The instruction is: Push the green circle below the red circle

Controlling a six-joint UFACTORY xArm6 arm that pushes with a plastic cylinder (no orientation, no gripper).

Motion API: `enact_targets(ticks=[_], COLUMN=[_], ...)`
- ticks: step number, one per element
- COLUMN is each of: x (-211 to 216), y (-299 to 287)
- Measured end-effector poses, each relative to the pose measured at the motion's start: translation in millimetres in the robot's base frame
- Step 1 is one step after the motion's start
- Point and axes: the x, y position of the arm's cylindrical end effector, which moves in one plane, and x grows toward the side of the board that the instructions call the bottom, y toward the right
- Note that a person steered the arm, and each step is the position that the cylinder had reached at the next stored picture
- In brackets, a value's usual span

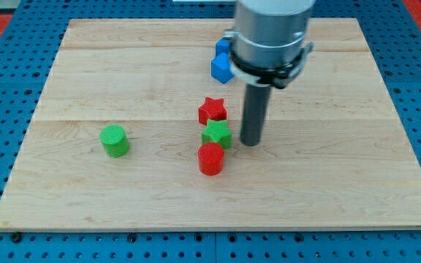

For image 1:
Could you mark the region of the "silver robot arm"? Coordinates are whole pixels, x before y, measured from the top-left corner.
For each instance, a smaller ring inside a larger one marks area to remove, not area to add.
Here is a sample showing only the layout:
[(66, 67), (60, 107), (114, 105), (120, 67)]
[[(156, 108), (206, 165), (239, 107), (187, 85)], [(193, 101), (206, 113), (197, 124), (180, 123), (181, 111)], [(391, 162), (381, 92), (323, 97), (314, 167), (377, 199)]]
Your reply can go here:
[(232, 54), (259, 68), (288, 64), (299, 53), (314, 0), (240, 0)]

